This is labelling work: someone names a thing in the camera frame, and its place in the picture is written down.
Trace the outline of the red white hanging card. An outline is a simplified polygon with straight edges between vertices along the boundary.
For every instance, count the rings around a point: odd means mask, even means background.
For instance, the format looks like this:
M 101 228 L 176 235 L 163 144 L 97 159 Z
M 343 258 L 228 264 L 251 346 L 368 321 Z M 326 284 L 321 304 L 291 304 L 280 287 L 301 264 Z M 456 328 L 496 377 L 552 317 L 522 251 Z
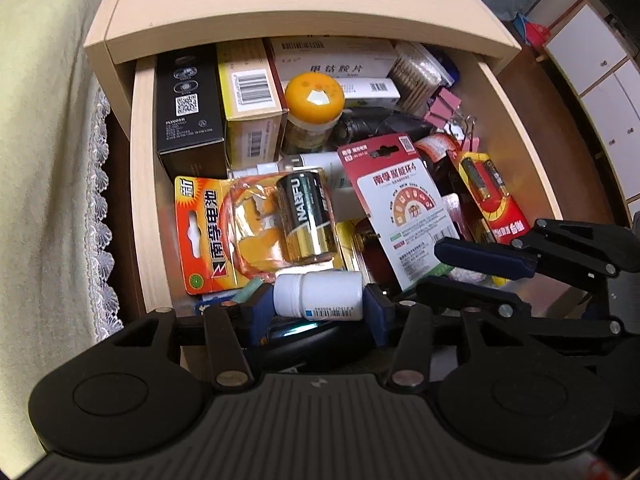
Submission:
M 405 133 L 375 136 L 337 150 L 349 182 L 401 290 L 447 273 L 435 244 L 459 237 L 437 186 Z

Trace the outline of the small white box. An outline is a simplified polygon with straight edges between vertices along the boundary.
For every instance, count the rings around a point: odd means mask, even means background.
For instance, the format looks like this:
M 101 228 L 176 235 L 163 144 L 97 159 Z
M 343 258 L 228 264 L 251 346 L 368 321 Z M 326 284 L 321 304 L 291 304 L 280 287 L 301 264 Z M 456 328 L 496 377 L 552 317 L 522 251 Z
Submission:
M 384 107 L 392 110 L 400 93 L 390 78 L 338 78 L 343 89 L 345 106 Z

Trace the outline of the beige wooden nightstand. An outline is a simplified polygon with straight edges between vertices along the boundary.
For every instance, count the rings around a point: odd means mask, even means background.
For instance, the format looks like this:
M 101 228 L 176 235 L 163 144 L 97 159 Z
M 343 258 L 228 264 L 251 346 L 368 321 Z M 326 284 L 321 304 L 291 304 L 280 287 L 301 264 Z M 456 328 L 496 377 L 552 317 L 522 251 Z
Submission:
M 482 0 L 102 0 L 85 49 L 128 130 L 128 63 L 160 52 L 254 37 L 330 35 L 436 44 L 484 56 L 500 72 L 520 46 Z

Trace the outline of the pink binder clips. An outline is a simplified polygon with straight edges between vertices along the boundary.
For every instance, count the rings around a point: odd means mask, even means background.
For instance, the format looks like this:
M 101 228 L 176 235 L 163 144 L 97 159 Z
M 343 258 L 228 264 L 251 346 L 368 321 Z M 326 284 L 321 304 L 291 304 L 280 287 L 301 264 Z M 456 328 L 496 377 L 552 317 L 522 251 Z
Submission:
M 462 151 L 477 151 L 480 137 L 475 133 L 477 118 L 466 114 L 462 108 L 462 99 L 445 87 L 427 102 L 423 119 L 438 132 L 449 136 Z

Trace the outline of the cotton swab container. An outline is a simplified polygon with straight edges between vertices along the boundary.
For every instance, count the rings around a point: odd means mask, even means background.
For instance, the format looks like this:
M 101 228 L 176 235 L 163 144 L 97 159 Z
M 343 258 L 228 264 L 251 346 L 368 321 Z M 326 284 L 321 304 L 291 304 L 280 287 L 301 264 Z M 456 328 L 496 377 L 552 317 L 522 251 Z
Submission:
M 400 95 L 397 107 L 405 113 L 422 117 L 428 101 L 445 79 L 433 55 L 422 44 L 397 41 L 394 49 L 397 58 L 388 78 L 393 81 Z

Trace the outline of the white pill bottle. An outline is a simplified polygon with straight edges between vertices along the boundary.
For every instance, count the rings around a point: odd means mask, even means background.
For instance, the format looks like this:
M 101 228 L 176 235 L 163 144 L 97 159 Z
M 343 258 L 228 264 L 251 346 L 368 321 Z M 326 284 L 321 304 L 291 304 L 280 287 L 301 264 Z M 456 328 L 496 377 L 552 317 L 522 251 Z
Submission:
M 331 270 L 282 274 L 273 284 L 274 310 L 284 318 L 360 321 L 363 289 L 359 272 Z

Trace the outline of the red AA battery pack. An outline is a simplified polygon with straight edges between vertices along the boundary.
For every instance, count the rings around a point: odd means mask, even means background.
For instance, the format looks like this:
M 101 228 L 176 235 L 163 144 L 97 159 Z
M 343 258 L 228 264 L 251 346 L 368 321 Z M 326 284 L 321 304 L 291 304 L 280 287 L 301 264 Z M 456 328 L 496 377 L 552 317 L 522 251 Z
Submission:
M 509 245 L 530 230 L 523 211 L 488 154 L 449 151 L 448 157 L 471 196 L 472 211 L 477 211 L 484 220 L 490 240 Z

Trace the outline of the black box with QR code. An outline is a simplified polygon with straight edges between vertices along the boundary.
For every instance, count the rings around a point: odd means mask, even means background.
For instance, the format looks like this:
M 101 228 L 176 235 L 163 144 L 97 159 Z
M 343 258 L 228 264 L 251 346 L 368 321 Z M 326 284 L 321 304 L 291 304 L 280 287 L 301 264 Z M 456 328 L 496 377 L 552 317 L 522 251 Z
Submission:
M 226 127 L 216 47 L 160 54 L 155 66 L 155 141 L 168 177 L 227 177 Z

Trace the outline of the white drawer cabinet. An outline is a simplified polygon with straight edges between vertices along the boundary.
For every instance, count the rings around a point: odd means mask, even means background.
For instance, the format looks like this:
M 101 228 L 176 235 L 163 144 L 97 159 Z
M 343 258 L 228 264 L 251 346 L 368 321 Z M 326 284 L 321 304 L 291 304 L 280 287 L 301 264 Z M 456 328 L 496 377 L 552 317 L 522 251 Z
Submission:
M 570 85 L 611 167 L 626 215 L 639 212 L 639 66 L 588 2 L 544 45 Z

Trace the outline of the orange Nanfu battery pack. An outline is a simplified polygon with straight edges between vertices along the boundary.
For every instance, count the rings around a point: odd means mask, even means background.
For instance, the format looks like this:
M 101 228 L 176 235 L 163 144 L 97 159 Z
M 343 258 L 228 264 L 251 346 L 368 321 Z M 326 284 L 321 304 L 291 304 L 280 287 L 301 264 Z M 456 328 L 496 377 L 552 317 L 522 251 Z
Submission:
M 276 184 L 290 172 L 224 180 L 180 176 L 174 182 L 175 220 L 183 284 L 190 295 L 245 287 L 254 278 L 272 281 L 282 273 L 340 270 L 343 259 L 326 178 L 336 243 L 325 262 L 288 261 Z

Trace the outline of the orange lid jar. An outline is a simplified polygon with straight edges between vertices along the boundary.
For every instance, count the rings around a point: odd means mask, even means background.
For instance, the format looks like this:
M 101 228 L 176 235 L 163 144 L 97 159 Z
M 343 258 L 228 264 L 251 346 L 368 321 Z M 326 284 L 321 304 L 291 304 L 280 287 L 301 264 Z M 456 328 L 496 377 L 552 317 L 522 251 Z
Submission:
M 288 122 L 282 144 L 284 154 L 320 152 L 343 114 L 345 96 L 336 79 L 307 72 L 286 85 Z

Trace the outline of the black gold Nanfu battery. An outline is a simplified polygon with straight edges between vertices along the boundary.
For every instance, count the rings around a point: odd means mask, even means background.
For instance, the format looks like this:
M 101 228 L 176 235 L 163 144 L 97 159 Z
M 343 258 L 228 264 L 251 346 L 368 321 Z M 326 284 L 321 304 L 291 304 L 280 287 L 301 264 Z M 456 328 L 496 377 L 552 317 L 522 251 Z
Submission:
M 276 184 L 288 261 L 311 264 L 336 253 L 328 196 L 317 171 L 285 174 Z

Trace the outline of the yellow white medicine box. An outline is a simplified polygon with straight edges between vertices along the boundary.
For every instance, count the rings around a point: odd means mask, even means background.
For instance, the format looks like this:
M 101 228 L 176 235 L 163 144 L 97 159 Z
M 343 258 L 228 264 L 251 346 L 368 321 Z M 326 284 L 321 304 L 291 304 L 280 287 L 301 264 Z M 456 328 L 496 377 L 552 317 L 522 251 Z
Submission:
M 274 162 L 288 107 L 267 41 L 221 42 L 217 62 L 229 167 L 238 170 Z

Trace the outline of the black flashlight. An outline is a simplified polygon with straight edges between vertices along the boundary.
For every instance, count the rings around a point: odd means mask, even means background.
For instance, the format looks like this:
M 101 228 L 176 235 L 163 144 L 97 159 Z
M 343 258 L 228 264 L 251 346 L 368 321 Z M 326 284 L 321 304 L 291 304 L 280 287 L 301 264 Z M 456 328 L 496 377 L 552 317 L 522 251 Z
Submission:
M 345 110 L 330 136 L 330 144 L 340 146 L 385 136 L 408 134 L 412 142 L 429 136 L 435 128 L 423 119 L 384 107 L 358 107 Z

